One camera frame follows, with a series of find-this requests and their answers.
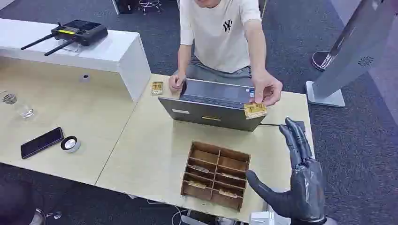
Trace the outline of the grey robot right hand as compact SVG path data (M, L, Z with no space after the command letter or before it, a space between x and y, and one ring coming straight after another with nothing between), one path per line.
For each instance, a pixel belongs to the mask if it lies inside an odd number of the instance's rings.
M275 213L290 218L291 224L323 225L327 218L321 164L313 157L305 132L296 121L285 118L279 131L284 135L290 153L290 190L273 191L252 170L246 172L247 181Z

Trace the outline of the person's left hand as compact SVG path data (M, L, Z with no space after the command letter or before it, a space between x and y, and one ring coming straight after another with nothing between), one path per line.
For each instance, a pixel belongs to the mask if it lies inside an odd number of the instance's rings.
M254 85L253 102L264 106L272 106L281 98L283 84L273 77L267 70L255 70L252 72Z

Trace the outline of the person's right hand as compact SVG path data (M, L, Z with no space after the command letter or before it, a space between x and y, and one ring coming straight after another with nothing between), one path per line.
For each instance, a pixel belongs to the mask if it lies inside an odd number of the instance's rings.
M171 92L180 91L184 85L186 75L183 73L177 73L169 77L168 87Z

